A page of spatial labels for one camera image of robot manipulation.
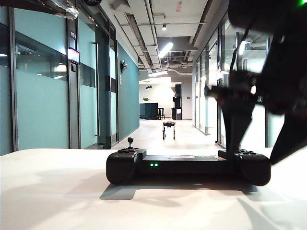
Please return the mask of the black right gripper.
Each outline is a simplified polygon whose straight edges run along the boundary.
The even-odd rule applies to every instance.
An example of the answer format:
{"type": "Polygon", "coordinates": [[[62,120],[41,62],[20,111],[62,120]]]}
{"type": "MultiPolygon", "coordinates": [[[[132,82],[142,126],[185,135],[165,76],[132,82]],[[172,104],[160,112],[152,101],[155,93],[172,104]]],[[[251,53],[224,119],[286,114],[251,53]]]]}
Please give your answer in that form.
{"type": "Polygon", "coordinates": [[[228,87],[206,86],[223,112],[227,158],[233,158],[251,122],[259,97],[271,113],[284,115],[272,165],[307,145],[307,39],[298,25],[284,25],[273,36],[261,73],[231,71],[228,87]]]}

